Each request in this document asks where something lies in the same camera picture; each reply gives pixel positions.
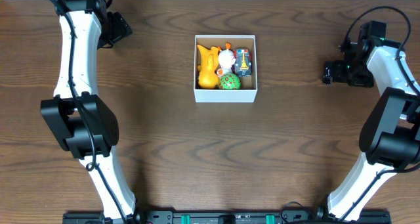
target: toy car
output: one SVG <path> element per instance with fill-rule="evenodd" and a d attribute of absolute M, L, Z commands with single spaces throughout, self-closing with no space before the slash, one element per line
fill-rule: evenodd
<path fill-rule="evenodd" d="M 236 49 L 234 51 L 235 56 L 235 74 L 239 77 L 250 76 L 252 74 L 251 69 L 251 54 L 248 49 Z"/>

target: toy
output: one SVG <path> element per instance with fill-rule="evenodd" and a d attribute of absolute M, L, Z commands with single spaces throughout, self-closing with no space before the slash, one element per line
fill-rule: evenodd
<path fill-rule="evenodd" d="M 240 87 L 241 80 L 233 73 L 223 75 L 219 82 L 219 89 L 239 89 Z"/>
<path fill-rule="evenodd" d="M 235 64 L 234 52 L 230 50 L 230 43 L 226 43 L 226 50 L 219 47 L 219 64 L 220 69 L 217 70 L 217 75 L 222 77 L 225 74 L 232 73 L 232 66 Z"/>
<path fill-rule="evenodd" d="M 211 47 L 209 50 L 201 45 L 197 45 L 197 48 L 201 55 L 201 65 L 198 66 L 198 85 L 203 89 L 214 89 L 219 84 L 219 77 L 215 73 L 219 66 L 217 58 L 219 49 Z"/>
<path fill-rule="evenodd" d="M 214 70 L 213 55 L 209 55 L 207 58 L 207 64 L 205 67 L 201 67 L 201 71 L 198 76 L 198 84 L 203 89 L 214 89 L 219 84 L 219 77 L 216 75 Z"/>
<path fill-rule="evenodd" d="M 236 49 L 234 51 L 236 58 L 235 61 L 235 74 L 239 77 L 250 76 L 252 74 L 251 69 L 251 54 L 248 49 Z"/>

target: black mount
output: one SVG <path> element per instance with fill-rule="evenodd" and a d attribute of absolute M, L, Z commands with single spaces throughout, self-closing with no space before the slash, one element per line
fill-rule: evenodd
<path fill-rule="evenodd" d="M 95 13 L 102 26 L 98 49 L 109 45 L 112 48 L 116 42 L 127 37 L 133 31 L 119 12 L 106 12 L 105 0 L 58 0 L 66 12 L 85 11 Z"/>
<path fill-rule="evenodd" d="M 349 38 L 341 44 L 340 50 L 344 53 L 344 60 L 325 63 L 323 83 L 331 85 L 332 82 L 337 82 L 347 83 L 349 86 L 373 87 L 373 75 L 366 66 L 370 53 L 375 47 L 400 46 L 399 42 L 385 39 L 386 32 L 385 23 L 372 20 L 363 24 L 357 44 L 351 43 Z"/>
<path fill-rule="evenodd" d="M 360 132 L 359 147 L 369 164 L 397 169 L 420 162 L 420 100 L 401 89 L 387 87 Z M 404 115 L 411 128 L 398 126 Z"/>
<path fill-rule="evenodd" d="M 111 146 L 118 143 L 118 122 L 112 111 L 97 95 L 83 92 L 77 98 L 86 111 L 89 128 L 94 135 L 98 154 L 110 155 Z M 92 147 L 85 124 L 79 116 L 69 117 L 74 113 L 73 99 L 54 99 L 41 101 L 41 114 L 50 127 L 58 144 L 64 151 L 70 151 L 74 158 L 81 159 L 91 155 Z"/>

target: green connector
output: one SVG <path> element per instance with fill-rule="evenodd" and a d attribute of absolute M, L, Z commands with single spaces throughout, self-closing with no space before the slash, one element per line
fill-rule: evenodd
<path fill-rule="evenodd" d="M 181 224 L 190 224 L 190 216 L 189 215 L 182 215 L 181 216 Z"/>
<path fill-rule="evenodd" d="M 276 224 L 276 219 L 274 215 L 266 215 L 265 216 L 266 224 Z"/>

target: white toy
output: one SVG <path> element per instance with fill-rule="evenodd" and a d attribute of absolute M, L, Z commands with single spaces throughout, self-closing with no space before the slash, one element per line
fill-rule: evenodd
<path fill-rule="evenodd" d="M 222 77 L 225 74 L 233 73 L 232 66 L 235 64 L 234 52 L 230 50 L 230 43 L 226 43 L 226 50 L 223 50 L 219 47 L 219 64 L 220 69 L 216 71 L 216 74 Z"/>

